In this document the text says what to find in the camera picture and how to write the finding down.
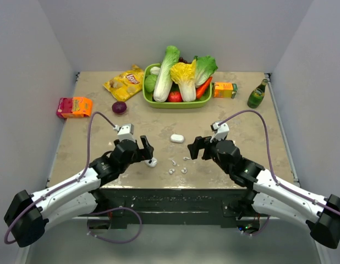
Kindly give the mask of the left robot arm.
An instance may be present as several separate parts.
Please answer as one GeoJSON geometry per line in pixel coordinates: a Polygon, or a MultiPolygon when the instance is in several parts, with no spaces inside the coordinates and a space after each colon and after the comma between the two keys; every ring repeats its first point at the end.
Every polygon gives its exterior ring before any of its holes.
{"type": "Polygon", "coordinates": [[[5,215],[8,230],[5,244],[16,243],[24,248],[38,241],[49,227],[75,216],[107,212],[108,202],[94,197],[94,191],[116,180],[134,163],[153,158],[154,148],[145,135],[143,147],[133,140],[116,140],[115,148],[93,160],[85,169],[53,187],[29,194],[15,194],[5,215]]]}

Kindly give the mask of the white square charging case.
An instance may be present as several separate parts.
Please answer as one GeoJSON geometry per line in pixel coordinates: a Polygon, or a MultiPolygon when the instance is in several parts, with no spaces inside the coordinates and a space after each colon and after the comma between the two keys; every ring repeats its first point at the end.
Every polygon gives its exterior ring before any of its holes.
{"type": "Polygon", "coordinates": [[[154,168],[157,165],[157,159],[154,157],[152,159],[145,160],[144,162],[148,167],[151,167],[151,168],[154,168]]]}

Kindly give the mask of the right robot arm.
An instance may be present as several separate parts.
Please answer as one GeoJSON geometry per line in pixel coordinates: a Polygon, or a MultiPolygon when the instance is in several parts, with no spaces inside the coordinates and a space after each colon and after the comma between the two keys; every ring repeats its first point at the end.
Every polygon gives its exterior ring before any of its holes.
{"type": "Polygon", "coordinates": [[[336,249],[340,241],[340,197],[317,195],[291,184],[240,153],[231,140],[198,136],[188,145],[191,159],[204,150],[203,160],[213,160],[249,195],[239,202],[245,216],[255,212],[306,226],[319,244],[336,249]]]}

